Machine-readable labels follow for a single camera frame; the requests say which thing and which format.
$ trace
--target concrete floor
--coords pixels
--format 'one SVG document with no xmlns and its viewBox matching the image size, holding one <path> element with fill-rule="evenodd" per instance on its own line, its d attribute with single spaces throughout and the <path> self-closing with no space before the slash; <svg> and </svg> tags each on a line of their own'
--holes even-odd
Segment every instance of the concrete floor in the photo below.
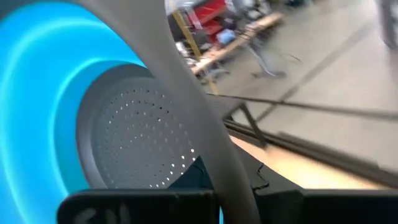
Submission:
<svg viewBox="0 0 398 224">
<path fill-rule="evenodd" d="M 376 2 L 321 0 L 289 12 L 264 47 L 287 77 L 256 79 L 259 67 L 240 50 L 217 81 L 220 94 L 398 114 L 398 59 L 380 38 Z M 250 103 L 254 117 L 270 105 Z M 332 146 L 398 172 L 398 121 L 272 107 L 261 129 Z M 242 114 L 236 121 L 247 124 Z"/>
</svg>

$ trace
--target speaker grille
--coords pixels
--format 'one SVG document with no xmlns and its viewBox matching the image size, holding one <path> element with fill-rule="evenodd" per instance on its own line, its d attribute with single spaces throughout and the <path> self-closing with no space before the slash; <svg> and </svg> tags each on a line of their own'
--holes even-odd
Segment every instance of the speaker grille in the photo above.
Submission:
<svg viewBox="0 0 398 224">
<path fill-rule="evenodd" d="M 101 88 L 90 88 L 94 92 L 88 95 L 100 103 L 82 108 L 93 114 L 89 141 L 105 186 L 166 188 L 197 158 L 179 108 L 159 82 L 127 75 L 116 82 L 100 78 L 93 85 Z"/>
</svg>

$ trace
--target wooden board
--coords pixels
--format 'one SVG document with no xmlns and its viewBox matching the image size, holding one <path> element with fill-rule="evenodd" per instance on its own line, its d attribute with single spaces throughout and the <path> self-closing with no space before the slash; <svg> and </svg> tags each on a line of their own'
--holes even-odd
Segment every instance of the wooden board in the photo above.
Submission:
<svg viewBox="0 0 398 224">
<path fill-rule="evenodd" d="M 245 33 L 238 36 L 232 43 L 228 44 L 222 49 L 213 47 L 209 51 L 203 54 L 202 59 L 191 68 L 194 75 L 200 71 L 206 69 L 208 66 L 214 64 L 218 60 L 222 59 L 225 55 L 233 51 L 239 46 L 246 44 L 251 38 L 253 38 L 257 32 L 264 30 L 267 27 L 275 24 L 283 18 L 283 14 L 279 12 L 272 13 L 268 16 L 264 16 L 256 22 L 253 22 L 252 29 L 247 30 Z"/>
<path fill-rule="evenodd" d="M 381 184 L 276 146 L 268 146 L 263 150 L 238 138 L 231 139 L 266 166 L 306 189 L 388 189 Z"/>
</svg>

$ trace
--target glowing blue ring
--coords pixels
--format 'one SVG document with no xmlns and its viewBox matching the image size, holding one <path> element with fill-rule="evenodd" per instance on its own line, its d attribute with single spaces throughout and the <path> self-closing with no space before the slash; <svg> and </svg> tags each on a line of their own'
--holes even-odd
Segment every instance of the glowing blue ring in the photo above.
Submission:
<svg viewBox="0 0 398 224">
<path fill-rule="evenodd" d="M 107 25 L 74 4 L 42 2 L 0 23 L 1 223 L 55 223 L 60 202 L 87 189 L 75 123 L 104 71 L 143 65 Z"/>
</svg>

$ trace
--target table leg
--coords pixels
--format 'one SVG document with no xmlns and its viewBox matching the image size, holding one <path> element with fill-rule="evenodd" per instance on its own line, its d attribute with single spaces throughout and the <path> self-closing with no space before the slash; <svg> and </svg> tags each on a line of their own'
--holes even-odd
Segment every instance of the table leg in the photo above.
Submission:
<svg viewBox="0 0 398 224">
<path fill-rule="evenodd" d="M 213 83 L 216 83 L 218 76 L 221 74 L 229 75 L 229 71 L 225 69 L 221 63 L 215 62 L 213 65 L 210 66 L 210 68 L 206 68 L 200 72 L 201 84 L 208 84 L 209 78 L 213 80 Z"/>
<path fill-rule="evenodd" d="M 395 31 L 396 18 L 392 14 L 392 7 L 395 4 L 397 4 L 395 0 L 379 0 L 382 38 L 390 49 L 398 48 Z"/>
<path fill-rule="evenodd" d="M 241 106 L 241 110 L 243 111 L 244 115 L 246 116 L 246 118 L 249 121 L 250 126 L 252 127 L 254 134 L 256 134 L 257 139 L 259 140 L 260 144 L 262 147 L 266 147 L 267 146 L 267 141 L 265 139 L 265 137 L 262 135 L 261 130 L 259 129 L 259 126 L 257 126 L 256 121 L 254 120 L 254 118 L 251 116 L 251 113 L 249 112 L 248 107 L 246 106 L 246 104 Z"/>
<path fill-rule="evenodd" d="M 259 44 L 259 41 L 257 37 L 253 38 L 252 41 L 248 44 L 248 49 L 249 51 L 253 54 L 253 56 L 256 58 L 258 64 L 260 65 L 262 72 L 261 73 L 253 73 L 254 76 L 256 77 L 263 77 L 266 75 L 270 75 L 273 77 L 283 77 L 286 75 L 285 72 L 282 71 L 270 71 L 267 66 L 266 59 L 263 57 L 262 52 L 261 52 L 261 46 Z"/>
</svg>

